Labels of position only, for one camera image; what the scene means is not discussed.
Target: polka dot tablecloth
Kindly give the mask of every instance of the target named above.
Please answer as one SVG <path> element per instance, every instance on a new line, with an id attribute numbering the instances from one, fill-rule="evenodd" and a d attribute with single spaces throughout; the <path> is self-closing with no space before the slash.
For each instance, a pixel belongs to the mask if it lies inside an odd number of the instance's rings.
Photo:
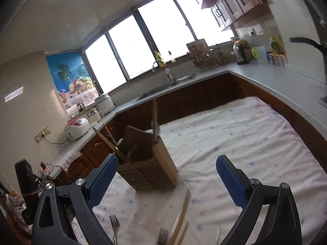
<path id="1" fill-rule="evenodd" d="M 121 222 L 119 245 L 155 245 L 160 227 L 171 230 L 187 188 L 192 197 L 186 220 L 187 245 L 212 245 L 218 225 L 221 242 L 242 209 L 236 207 L 217 174 L 215 162 L 227 155 L 249 178 L 279 186 L 287 182 L 299 211 L 303 244 L 316 236 L 327 220 L 327 175 L 281 115 L 255 97 L 235 100 L 160 127 L 179 173 L 174 190 L 136 192 L 116 174 L 102 202 L 93 211 L 112 239 L 110 214 Z M 248 243 L 255 242 L 264 221 L 264 207 Z M 87 244 L 76 219 L 73 228 Z"/>

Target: gray countertop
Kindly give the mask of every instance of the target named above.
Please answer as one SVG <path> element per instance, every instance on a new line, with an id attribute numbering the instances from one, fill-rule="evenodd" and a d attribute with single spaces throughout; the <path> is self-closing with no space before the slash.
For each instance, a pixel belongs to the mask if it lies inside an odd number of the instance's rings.
<path id="1" fill-rule="evenodd" d="M 262 65 L 256 61 L 242 66 L 238 66 L 236 63 L 230 63 L 226 66 L 199 72 L 191 80 L 168 87 L 142 100 L 137 101 L 138 98 L 131 99 L 118 105 L 112 112 L 105 115 L 95 127 L 100 130 L 103 127 L 103 123 L 107 124 L 121 112 L 183 87 L 225 73 L 231 73 L 243 78 L 277 97 L 305 118 L 327 140 L 327 109 L 319 103 L 320 98 L 327 95 L 327 85 L 304 75 L 286 70 L 285 67 L 277 67 L 269 64 Z M 94 135 L 95 132 L 90 129 L 84 136 L 67 145 L 51 162 L 55 167 L 49 177 L 54 179 L 59 175 L 62 169 L 56 166 L 56 164 L 68 151 L 82 149 Z"/>

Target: palm tree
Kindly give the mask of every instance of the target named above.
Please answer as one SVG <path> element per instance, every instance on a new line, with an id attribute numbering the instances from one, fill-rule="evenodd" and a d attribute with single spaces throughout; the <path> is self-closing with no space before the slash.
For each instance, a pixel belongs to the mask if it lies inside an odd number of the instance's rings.
<path id="1" fill-rule="evenodd" d="M 75 71 L 77 72 L 78 75 L 82 75 L 82 76 L 88 76 L 88 72 L 86 70 L 86 68 L 83 68 L 81 65 L 78 66 Z"/>
<path id="2" fill-rule="evenodd" d="M 63 63 L 60 63 L 57 66 L 60 70 L 59 72 L 57 72 L 57 76 L 59 77 L 59 79 L 63 82 L 67 80 L 72 82 L 69 78 L 72 75 L 72 72 L 69 70 L 69 66 Z"/>

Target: window frame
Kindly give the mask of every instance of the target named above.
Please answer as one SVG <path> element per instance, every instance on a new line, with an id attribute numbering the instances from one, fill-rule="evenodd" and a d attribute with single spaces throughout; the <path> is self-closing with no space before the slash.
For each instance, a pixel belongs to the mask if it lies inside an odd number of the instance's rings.
<path id="1" fill-rule="evenodd" d="M 99 30 L 93 37 L 91 37 L 91 39 L 89 39 L 83 45 L 82 49 L 80 50 L 80 53 L 81 53 L 82 59 L 84 61 L 84 64 L 85 64 L 85 66 L 86 66 L 86 68 L 87 68 L 87 70 L 88 70 L 88 72 L 89 72 L 92 80 L 95 81 L 95 86 L 98 89 L 99 94 L 103 94 L 103 90 L 102 90 L 100 84 L 97 81 L 97 78 L 96 78 L 96 76 L 95 76 L 95 74 L 94 74 L 94 72 L 92 70 L 92 67 L 91 67 L 91 65 L 89 63 L 89 60 L 88 60 L 88 58 L 86 56 L 85 51 L 97 39 L 99 39 L 102 35 L 105 35 L 106 36 L 106 38 L 108 40 L 108 43 L 109 43 L 109 45 L 110 45 L 110 47 L 111 47 L 111 49 L 112 49 L 112 51 L 113 51 L 113 53 L 114 53 L 114 55 L 116 57 L 117 63 L 119 65 L 120 69 L 122 70 L 122 73 L 123 73 L 123 75 L 124 75 L 124 77 L 126 79 L 126 83 L 122 84 L 121 86 L 124 86 L 125 84 L 128 84 L 130 82 L 137 81 L 138 79 L 140 79 L 140 78 L 142 78 L 142 77 L 144 77 L 144 76 L 152 73 L 152 70 L 149 70 L 149 71 L 146 71 L 146 72 L 144 72 L 144 73 L 142 73 L 142 74 L 140 74 L 140 75 L 138 75 L 138 76 L 136 76 L 136 77 L 134 77 L 134 78 L 131 79 L 130 76 L 129 76 L 129 74 L 128 74 L 128 72 L 126 71 L 126 69 L 124 67 L 124 64 L 123 64 L 123 62 L 122 62 L 122 60 L 121 60 L 121 58 L 119 56 L 119 53 L 117 52 L 117 49 L 116 49 L 116 47 L 115 47 L 115 45 L 114 45 L 114 43 L 113 43 L 113 41 L 112 41 L 112 39 L 110 37 L 110 34 L 109 34 L 109 30 L 112 29 L 114 26 L 116 26 L 117 24 L 119 24 L 123 20 L 127 19 L 128 17 L 134 16 L 134 18 L 136 20 L 136 23 L 138 24 L 138 26 L 139 26 L 139 28 L 140 28 L 140 30 L 141 30 L 141 32 L 142 32 L 142 34 L 143 34 L 143 36 L 144 36 L 144 38 L 145 38 L 148 46 L 149 46 L 149 48 L 150 48 L 150 50 L 151 50 L 154 58 L 156 58 L 154 51 L 159 51 L 158 50 L 158 47 L 156 46 L 156 43 L 155 43 L 155 41 L 154 41 L 154 39 L 153 39 L 150 31 L 148 30 L 147 25 L 145 24 L 145 22 L 144 22 L 144 20 L 143 20 L 143 18 L 141 16 L 141 14 L 140 14 L 140 12 L 138 10 L 143 5 L 146 5 L 147 3 L 150 3 L 152 1 L 154 1 L 154 0 L 146 0 L 146 1 L 142 2 L 142 3 L 139 3 L 138 5 L 134 6 L 133 8 L 131 8 L 130 10 L 128 10 L 127 12 L 125 12 L 124 14 L 122 14 L 121 16 L 119 16 L 118 18 L 116 18 L 113 21 L 111 21 L 105 28 Z M 173 0 L 173 2 L 177 6 L 177 8 L 178 8 L 179 12 L 181 13 L 182 17 L 184 18 L 185 24 L 190 29 L 190 32 L 191 32 L 194 40 L 197 40 L 197 36 L 196 36 L 196 34 L 195 34 L 195 32 L 194 32 L 191 24 L 189 23 L 186 15 L 184 14 L 184 12 L 183 12 L 182 8 L 180 7 L 180 5 L 178 4 L 177 0 Z M 233 24 L 231 25 L 231 30 L 233 31 L 233 33 L 235 35 L 236 34 L 236 31 L 235 31 L 235 29 L 233 27 Z M 185 56 L 187 56 L 187 55 L 181 56 L 178 59 L 185 59 Z M 115 92 L 117 89 L 120 89 L 121 86 L 115 88 L 110 93 Z"/>

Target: stainless steel sink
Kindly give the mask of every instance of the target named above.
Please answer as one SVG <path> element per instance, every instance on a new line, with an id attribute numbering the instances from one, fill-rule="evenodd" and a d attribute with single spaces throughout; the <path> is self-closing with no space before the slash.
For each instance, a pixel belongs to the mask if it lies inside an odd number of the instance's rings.
<path id="1" fill-rule="evenodd" d="M 183 77 L 180 77 L 179 79 L 176 79 L 176 81 L 173 83 L 173 85 L 176 85 L 178 83 L 184 82 L 184 81 L 188 81 L 194 78 L 194 74 L 189 74 Z"/>
<path id="2" fill-rule="evenodd" d="M 166 89 L 166 88 L 168 88 L 168 87 L 170 87 L 172 84 L 165 84 L 165 85 L 162 85 L 162 86 L 159 86 L 159 87 L 156 87 L 155 89 L 153 89 L 153 90 L 150 90 L 150 91 L 148 91 L 148 92 L 145 92 L 142 96 L 140 96 L 135 102 L 137 102 L 137 101 L 139 101 L 139 100 L 141 100 L 141 99 L 144 99 L 144 98 L 146 98 L 146 97 L 148 97 L 148 96 L 151 96 L 151 95 L 153 95 L 153 94 L 155 94 L 155 93 L 157 93 L 157 92 L 159 92 L 159 91 L 161 91 L 161 90 L 164 90 L 164 89 Z"/>
<path id="3" fill-rule="evenodd" d="M 142 100 L 142 99 L 144 99 L 144 98 L 146 98 L 148 96 L 151 96 L 151 95 L 153 95 L 153 94 L 155 94 L 155 93 L 157 93 L 159 91 L 162 91 L 162 90 L 164 90 L 164 89 L 166 89 L 168 87 L 175 86 L 175 85 L 177 85 L 177 84 L 179 84 L 181 82 L 191 80 L 193 78 L 194 78 L 194 74 L 190 74 L 190 75 L 186 75 L 186 76 L 183 76 L 181 78 L 176 79 L 176 81 L 174 83 L 172 83 L 172 84 L 164 84 L 164 85 L 161 85 L 159 87 L 156 87 L 155 89 L 152 89 L 152 90 L 150 90 L 148 92 L 145 92 L 135 102 L 138 102 L 138 101 L 140 101 L 140 100 Z"/>

